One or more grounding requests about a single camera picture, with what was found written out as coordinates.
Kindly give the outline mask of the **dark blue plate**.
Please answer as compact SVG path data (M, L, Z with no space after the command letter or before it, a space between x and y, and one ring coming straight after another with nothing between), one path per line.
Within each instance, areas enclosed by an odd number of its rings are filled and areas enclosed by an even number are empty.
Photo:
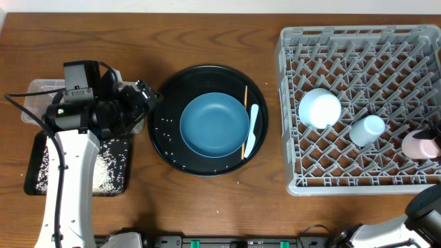
M243 104L225 93L210 92L193 99L183 110L179 130L193 152L222 158L241 148L245 137Z

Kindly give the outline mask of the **light blue cup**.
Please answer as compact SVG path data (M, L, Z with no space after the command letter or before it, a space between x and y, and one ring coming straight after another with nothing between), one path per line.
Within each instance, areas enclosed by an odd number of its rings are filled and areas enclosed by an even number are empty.
M351 126L349 138L360 147L374 143L385 131L385 122L376 115L369 115Z

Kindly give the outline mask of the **wooden chopstick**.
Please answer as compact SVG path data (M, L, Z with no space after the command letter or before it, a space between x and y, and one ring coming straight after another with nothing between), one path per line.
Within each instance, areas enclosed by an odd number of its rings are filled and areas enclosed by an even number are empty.
M244 130L244 139L243 139L243 144L241 146L241 160L243 161L245 159L245 141L247 138L247 134L248 134L248 113L247 113L247 95L248 95L248 85L245 86L245 93L244 93L244 102L243 102L243 107L244 107L244 111L245 111L245 115L243 117L244 120L244 125L243 125L243 130Z

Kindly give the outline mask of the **light blue plastic knife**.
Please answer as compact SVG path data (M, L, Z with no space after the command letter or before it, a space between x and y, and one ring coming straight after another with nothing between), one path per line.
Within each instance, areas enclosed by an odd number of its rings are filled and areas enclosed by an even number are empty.
M249 134L247 137L247 142L245 145L244 158L248 158L254 148L256 142L256 136L254 134L254 128L256 124L256 119L258 116L259 106L257 104L253 104L250 112L250 121L249 121Z

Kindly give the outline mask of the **pink cup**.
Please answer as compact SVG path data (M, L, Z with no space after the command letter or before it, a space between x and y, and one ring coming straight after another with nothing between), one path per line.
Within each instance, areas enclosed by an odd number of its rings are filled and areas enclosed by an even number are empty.
M440 139L420 140L412 136L418 130L412 131L402 141L402 152L411 159L429 159L440 156Z

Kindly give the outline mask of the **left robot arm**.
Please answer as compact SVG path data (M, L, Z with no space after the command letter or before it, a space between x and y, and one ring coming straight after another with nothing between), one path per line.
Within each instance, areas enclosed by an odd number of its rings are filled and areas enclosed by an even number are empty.
M104 65L91 60L64 63L62 99L43 116L50 162L37 247L95 247L92 183L101 139L130 133L162 100L142 79L120 89L119 72L108 67L101 74Z

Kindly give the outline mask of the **round black serving tray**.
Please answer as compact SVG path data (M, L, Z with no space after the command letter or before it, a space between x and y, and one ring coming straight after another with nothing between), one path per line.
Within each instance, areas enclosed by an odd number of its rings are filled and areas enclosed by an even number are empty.
M242 72L221 65L199 65L171 76L158 91L163 100L147 118L150 140L161 158L173 168L195 176L220 176L233 172L248 163L265 141L269 115L265 97L259 87ZM179 122L185 107L196 97L221 92L236 100L259 106L254 134L256 142L249 157L242 159L241 151L222 158L208 158L193 152L184 142Z

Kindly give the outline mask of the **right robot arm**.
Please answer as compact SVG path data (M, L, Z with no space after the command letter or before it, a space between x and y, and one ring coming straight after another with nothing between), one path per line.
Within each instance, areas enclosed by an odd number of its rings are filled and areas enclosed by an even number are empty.
M440 184L416 195L404 215L377 225L359 225L330 239L326 247L439 247Z

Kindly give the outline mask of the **light blue bowl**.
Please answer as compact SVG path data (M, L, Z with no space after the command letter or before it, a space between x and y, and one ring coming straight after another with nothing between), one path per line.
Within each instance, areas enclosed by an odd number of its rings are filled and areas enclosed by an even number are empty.
M322 88L306 93L298 107L300 122L307 127L320 130L336 124L341 112L342 106L338 98L329 90Z

